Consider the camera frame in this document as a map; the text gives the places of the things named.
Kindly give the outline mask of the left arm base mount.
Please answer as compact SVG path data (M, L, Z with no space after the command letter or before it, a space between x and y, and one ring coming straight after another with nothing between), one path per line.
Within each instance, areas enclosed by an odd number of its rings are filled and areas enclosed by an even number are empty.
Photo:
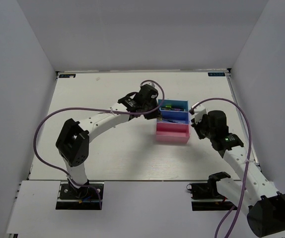
M89 183L93 188L74 188L69 183L59 187L56 210L101 210L104 183Z

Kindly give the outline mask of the purple highlighter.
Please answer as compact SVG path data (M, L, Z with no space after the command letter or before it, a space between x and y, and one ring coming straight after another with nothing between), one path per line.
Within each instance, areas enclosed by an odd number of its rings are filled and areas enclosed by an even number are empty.
M184 109L182 108L171 108L171 111L177 111L177 112L184 112Z

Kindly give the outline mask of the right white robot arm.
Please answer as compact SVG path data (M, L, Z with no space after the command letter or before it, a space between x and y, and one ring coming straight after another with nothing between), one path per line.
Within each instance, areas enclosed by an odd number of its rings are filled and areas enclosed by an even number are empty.
M251 231L259 238L285 231L285 194L269 182L254 162L246 159L241 139L229 132L222 111L194 112L191 126L199 139L209 139L212 147L245 183L242 188L226 172L209 176L204 185L192 184L195 199L225 197L240 207Z

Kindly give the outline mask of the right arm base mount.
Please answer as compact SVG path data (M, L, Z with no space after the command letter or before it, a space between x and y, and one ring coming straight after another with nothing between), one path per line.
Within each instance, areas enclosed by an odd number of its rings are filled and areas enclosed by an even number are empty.
M207 183L189 183L186 190L191 194L192 211L228 211L233 206L226 197L214 195Z

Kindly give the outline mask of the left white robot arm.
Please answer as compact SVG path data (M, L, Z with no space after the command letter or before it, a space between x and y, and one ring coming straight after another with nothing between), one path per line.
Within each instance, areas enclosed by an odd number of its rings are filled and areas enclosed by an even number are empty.
M56 148L66 164L71 191L76 197L83 198L88 194L89 182L84 162L89 154L90 143L107 130L141 115L147 120L161 117L157 97L155 82L146 80L138 92L120 98L106 112L80 121L65 121Z

